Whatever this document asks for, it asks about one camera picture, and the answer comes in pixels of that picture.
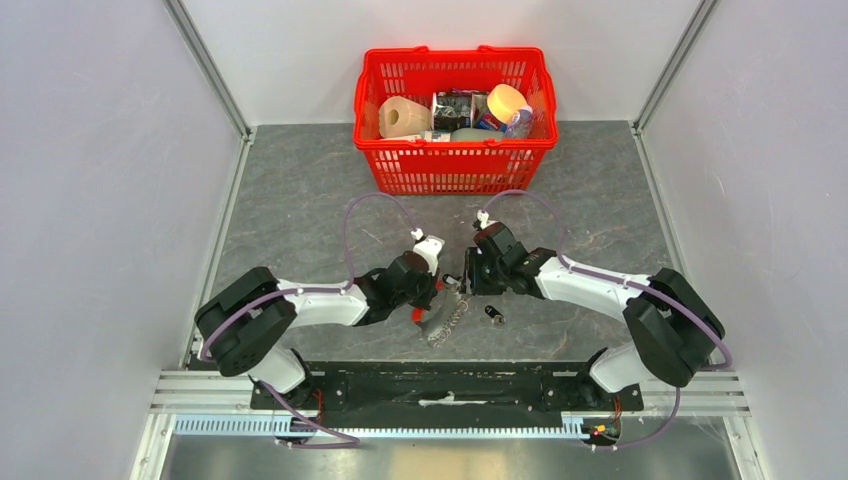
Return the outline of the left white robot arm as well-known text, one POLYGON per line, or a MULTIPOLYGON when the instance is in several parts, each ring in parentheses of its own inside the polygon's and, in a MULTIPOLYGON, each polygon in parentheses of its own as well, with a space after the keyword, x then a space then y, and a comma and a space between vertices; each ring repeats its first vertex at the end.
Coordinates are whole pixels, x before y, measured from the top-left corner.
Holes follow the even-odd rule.
POLYGON ((224 377, 247 374, 270 385, 288 407, 304 407, 314 383, 300 355, 280 346, 284 334, 305 326, 380 323, 404 305, 426 309, 437 292, 437 273, 436 256, 414 251, 351 284, 293 283, 255 267, 197 311, 203 339, 198 357, 224 377))

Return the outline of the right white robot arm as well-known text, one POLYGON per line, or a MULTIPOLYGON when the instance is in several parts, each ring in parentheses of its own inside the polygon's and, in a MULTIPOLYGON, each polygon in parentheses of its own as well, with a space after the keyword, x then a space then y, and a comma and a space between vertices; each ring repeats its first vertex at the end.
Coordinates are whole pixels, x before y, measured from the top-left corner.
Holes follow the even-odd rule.
POLYGON ((600 350, 578 375, 577 395, 588 408, 604 408, 617 393, 646 380, 683 388, 706 368, 714 351, 727 351, 724 326, 676 270, 614 272, 552 249, 529 251, 501 222, 476 221, 475 228, 474 245, 466 254, 472 294, 512 291, 570 303, 627 327, 630 342, 600 350))

